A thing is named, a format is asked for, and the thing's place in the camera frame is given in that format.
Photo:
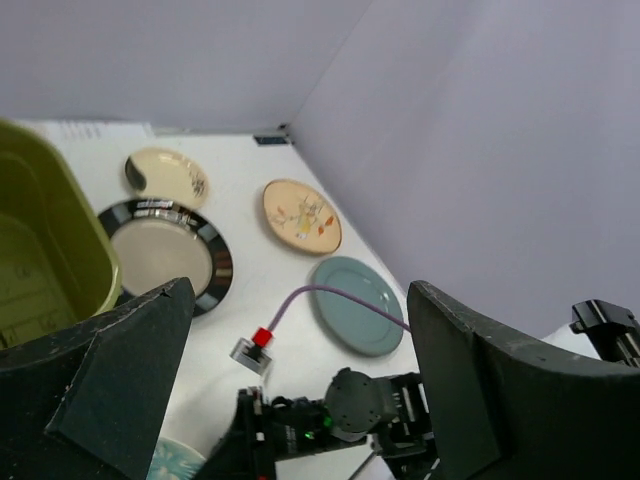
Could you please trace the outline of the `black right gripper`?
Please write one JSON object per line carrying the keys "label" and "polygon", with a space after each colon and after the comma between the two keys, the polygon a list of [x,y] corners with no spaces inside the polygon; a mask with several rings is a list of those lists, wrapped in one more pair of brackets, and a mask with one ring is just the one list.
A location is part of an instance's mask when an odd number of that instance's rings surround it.
{"label": "black right gripper", "polygon": [[270,430],[261,388],[239,390],[232,423],[200,468],[199,478],[276,479],[275,453],[316,455],[360,446],[368,439],[378,455],[430,449],[430,417],[415,372],[373,378],[344,368],[322,399],[274,398],[269,420]]}

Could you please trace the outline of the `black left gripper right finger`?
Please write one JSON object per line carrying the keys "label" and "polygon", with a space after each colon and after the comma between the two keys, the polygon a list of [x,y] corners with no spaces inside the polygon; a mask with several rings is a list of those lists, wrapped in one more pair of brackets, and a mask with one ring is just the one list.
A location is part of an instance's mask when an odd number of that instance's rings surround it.
{"label": "black left gripper right finger", "polygon": [[639,372],[564,350],[425,281],[407,309],[439,479],[635,479]]}

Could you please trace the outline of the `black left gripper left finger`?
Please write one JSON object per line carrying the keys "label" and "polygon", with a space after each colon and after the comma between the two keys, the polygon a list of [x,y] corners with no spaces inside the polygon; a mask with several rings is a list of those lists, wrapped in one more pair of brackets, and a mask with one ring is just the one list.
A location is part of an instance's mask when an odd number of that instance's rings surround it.
{"label": "black left gripper left finger", "polygon": [[176,278],[2,351],[2,478],[145,478],[194,305]]}

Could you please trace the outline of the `red and teal plate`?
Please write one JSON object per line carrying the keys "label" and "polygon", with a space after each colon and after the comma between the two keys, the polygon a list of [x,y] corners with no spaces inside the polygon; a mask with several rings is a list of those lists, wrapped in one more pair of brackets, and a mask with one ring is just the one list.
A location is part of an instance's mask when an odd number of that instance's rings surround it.
{"label": "red and teal plate", "polygon": [[190,480],[205,464],[205,458],[193,448],[160,437],[157,441],[147,480]]}

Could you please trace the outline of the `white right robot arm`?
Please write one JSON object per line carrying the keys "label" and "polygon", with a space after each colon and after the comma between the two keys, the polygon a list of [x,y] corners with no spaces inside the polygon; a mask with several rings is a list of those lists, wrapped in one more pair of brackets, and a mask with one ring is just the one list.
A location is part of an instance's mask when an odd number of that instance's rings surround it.
{"label": "white right robot arm", "polygon": [[321,400],[238,394],[201,479],[272,479],[283,460],[370,445],[397,479],[635,479],[639,326],[574,305],[589,358],[486,317],[426,283],[408,296],[419,369],[340,370]]}

